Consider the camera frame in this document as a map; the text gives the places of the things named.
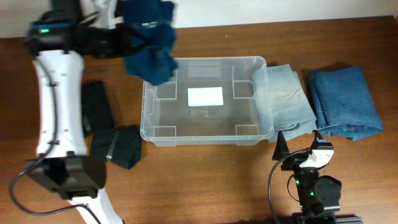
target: wooden surface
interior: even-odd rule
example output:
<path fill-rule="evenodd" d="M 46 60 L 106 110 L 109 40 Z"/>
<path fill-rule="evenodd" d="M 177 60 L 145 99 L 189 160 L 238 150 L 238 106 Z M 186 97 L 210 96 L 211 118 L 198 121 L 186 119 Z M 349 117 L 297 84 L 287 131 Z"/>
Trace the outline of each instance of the wooden surface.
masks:
<path fill-rule="evenodd" d="M 39 96 L 31 58 L 21 39 L 0 40 L 0 220 L 2 223 L 83 223 L 73 210 L 31 217 L 9 200 L 7 186 L 35 157 Z M 283 22 L 178 30 L 176 57 L 260 55 L 268 66 L 289 63 L 309 96 L 307 75 L 314 69 L 360 65 L 384 122 L 385 131 L 359 141 L 332 137 L 335 155 L 321 174 L 343 183 L 340 215 L 362 216 L 366 223 L 398 220 L 398 28 L 393 17 Z M 84 80 L 104 79 L 114 100 L 117 124 L 139 124 L 142 82 L 126 75 L 123 61 L 87 57 Z M 313 135 L 288 142 L 308 147 Z M 275 144 L 256 146 L 143 145 L 142 160 L 131 170 L 108 164 L 106 190 L 128 223 L 232 223 L 271 218 L 267 181 Z M 274 174 L 273 200 L 280 216 L 299 212 L 286 182 Z M 297 193 L 291 185 L 293 195 Z M 28 178 L 16 187 L 29 208 L 67 205 Z"/>

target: white label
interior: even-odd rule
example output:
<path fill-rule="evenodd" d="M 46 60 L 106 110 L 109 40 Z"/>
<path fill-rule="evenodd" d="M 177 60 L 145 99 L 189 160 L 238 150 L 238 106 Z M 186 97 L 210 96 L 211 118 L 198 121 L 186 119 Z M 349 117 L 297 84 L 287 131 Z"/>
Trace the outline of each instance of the white label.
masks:
<path fill-rule="evenodd" d="M 223 87 L 188 89 L 188 106 L 221 106 L 223 104 Z"/>

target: dark blue cloth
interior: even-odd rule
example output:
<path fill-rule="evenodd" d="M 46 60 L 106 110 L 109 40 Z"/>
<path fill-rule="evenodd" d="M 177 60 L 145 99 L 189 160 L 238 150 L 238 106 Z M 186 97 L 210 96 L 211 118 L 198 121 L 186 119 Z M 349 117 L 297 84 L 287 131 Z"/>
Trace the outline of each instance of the dark blue cloth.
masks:
<path fill-rule="evenodd" d="M 312 71 L 309 79 L 321 134 L 355 141 L 383 131 L 361 67 Z"/>
<path fill-rule="evenodd" d="M 160 0 L 127 0 L 123 6 L 125 25 L 140 34 L 131 37 L 133 47 L 147 47 L 124 58 L 127 73 L 137 75 L 152 85 L 167 82 L 177 69 L 170 56 L 177 38 L 171 27 L 174 3 Z"/>

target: transparent plastic bin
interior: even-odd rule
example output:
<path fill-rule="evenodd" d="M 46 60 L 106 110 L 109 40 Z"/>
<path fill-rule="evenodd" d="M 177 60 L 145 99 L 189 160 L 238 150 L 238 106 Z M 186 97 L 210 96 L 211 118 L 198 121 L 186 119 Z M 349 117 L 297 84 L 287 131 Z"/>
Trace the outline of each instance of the transparent plastic bin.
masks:
<path fill-rule="evenodd" d="M 141 136 L 156 146 L 255 145 L 274 133 L 266 61 L 262 57 L 178 58 L 169 82 L 144 82 Z M 220 95 L 189 106 L 188 89 L 222 88 Z"/>

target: black cloth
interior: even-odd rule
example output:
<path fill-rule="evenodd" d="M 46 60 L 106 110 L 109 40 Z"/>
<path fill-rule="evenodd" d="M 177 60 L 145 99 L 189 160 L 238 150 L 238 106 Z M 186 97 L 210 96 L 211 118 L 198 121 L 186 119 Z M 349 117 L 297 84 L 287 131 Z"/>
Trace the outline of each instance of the black cloth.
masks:
<path fill-rule="evenodd" d="M 85 137 L 100 129 L 114 128 L 104 85 L 102 81 L 95 81 L 81 88 L 81 120 Z"/>
<path fill-rule="evenodd" d="M 109 149 L 111 162 L 125 169 L 131 169 L 141 158 L 142 139 L 135 126 L 124 129 L 100 129 L 94 132 L 90 156 L 97 156 L 107 161 Z"/>

